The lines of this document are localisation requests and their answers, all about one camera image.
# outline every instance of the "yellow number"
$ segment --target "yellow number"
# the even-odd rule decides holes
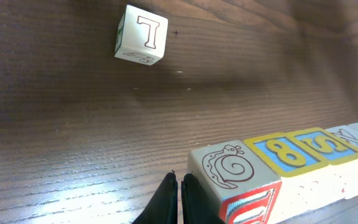
[[[316,141],[316,144],[318,145],[318,147],[316,147],[313,144],[313,140],[308,138],[308,139],[302,139],[302,141],[304,143],[306,143],[307,145],[309,145],[310,147],[312,147],[314,150],[322,152],[322,153],[332,153],[333,152],[333,148],[328,144],[328,141],[333,143],[335,145],[335,150],[336,151],[345,151],[348,150],[349,148],[347,148],[346,146],[338,143],[335,139],[332,139],[328,136],[317,136],[314,139]]]
[[[276,153],[282,162],[290,166],[301,167],[306,165],[306,158],[304,158],[299,152],[292,150],[284,142],[271,139],[266,142],[266,146],[270,151]]]

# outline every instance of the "wooden table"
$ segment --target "wooden table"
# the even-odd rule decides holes
[[[114,58],[126,4],[169,20],[151,67]],[[191,149],[356,121],[356,0],[0,0],[0,223],[130,223]]]

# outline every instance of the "number 8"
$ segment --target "number 8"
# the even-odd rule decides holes
[[[271,139],[266,142],[267,149],[277,154],[278,158],[289,166],[302,167],[306,165],[306,158],[299,152],[292,150],[284,142]]]

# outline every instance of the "wood grain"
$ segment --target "wood grain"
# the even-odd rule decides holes
[[[126,4],[169,20],[152,67]],[[189,150],[356,121],[356,0],[0,0],[0,223],[130,223]],[[332,222],[358,197],[288,221]]]

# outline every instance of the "row of blocks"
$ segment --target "row of blocks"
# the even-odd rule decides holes
[[[226,223],[278,223],[358,195],[358,123],[195,149],[188,172]]]

